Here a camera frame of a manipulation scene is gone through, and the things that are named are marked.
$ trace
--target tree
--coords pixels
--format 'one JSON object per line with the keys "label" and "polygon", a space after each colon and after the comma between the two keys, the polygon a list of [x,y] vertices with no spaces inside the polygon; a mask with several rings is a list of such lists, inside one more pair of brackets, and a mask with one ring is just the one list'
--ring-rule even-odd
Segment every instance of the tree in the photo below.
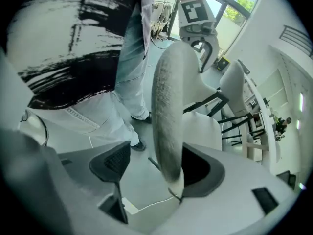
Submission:
{"label": "tree", "polygon": [[[251,0],[237,0],[237,3],[240,4],[247,11],[251,11],[254,6],[254,2]],[[236,23],[239,26],[241,26],[242,23],[245,21],[243,15],[230,6],[227,6],[224,12],[224,16],[231,19],[234,23]]]}

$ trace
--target black shoe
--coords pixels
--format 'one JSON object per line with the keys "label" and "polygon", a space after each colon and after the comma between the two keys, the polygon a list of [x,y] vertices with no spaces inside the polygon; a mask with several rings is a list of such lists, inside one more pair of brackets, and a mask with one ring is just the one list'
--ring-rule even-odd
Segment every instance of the black shoe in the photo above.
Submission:
{"label": "black shoe", "polygon": [[134,117],[132,117],[132,119],[133,120],[138,120],[138,121],[143,121],[143,122],[146,122],[146,123],[152,123],[152,114],[151,114],[151,112],[149,112],[148,117],[146,119],[144,119],[144,120],[139,120],[139,119],[136,119]]}
{"label": "black shoe", "polygon": [[146,145],[139,139],[139,143],[131,146],[131,148],[135,151],[144,151],[146,149]]}

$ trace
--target light blue jeans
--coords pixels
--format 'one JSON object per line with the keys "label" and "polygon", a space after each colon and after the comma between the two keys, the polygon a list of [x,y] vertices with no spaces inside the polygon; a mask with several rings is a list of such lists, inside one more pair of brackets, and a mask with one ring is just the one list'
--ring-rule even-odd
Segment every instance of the light blue jeans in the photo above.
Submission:
{"label": "light blue jeans", "polygon": [[[136,119],[146,119],[149,111],[143,99],[143,78],[147,60],[144,60],[141,15],[138,8],[128,24],[125,43],[120,53],[115,94]],[[35,114],[66,129],[105,143],[130,141],[139,142],[134,128],[125,122],[116,108],[117,99],[113,92],[100,94],[75,106],[61,110],[34,110]]]}

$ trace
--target black strap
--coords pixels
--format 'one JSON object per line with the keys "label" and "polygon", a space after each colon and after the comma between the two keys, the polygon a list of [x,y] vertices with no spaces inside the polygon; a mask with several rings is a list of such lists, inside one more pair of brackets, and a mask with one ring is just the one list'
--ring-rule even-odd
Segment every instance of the black strap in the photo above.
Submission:
{"label": "black strap", "polygon": [[178,198],[172,191],[171,191],[171,189],[169,189],[168,188],[168,191],[170,192],[170,194],[174,197],[174,198],[176,198],[176,199],[178,199],[179,200],[179,204],[181,204],[182,203],[182,198],[183,197],[181,197],[181,198]]}

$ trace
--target person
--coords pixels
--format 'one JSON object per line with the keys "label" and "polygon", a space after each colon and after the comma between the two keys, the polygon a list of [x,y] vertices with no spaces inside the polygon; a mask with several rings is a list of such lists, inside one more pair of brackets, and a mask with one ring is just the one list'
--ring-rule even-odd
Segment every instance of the person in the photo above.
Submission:
{"label": "person", "polygon": [[143,99],[152,0],[20,0],[4,50],[33,91],[31,111],[102,139],[144,142],[120,116],[151,123]]}
{"label": "person", "polygon": [[281,136],[275,136],[275,140],[276,141],[280,141],[281,139],[283,139],[285,137],[285,135],[281,135]]}
{"label": "person", "polygon": [[291,123],[291,118],[288,117],[286,120],[279,118],[275,123],[275,131],[277,131],[280,135],[282,135],[287,128],[287,125]]}

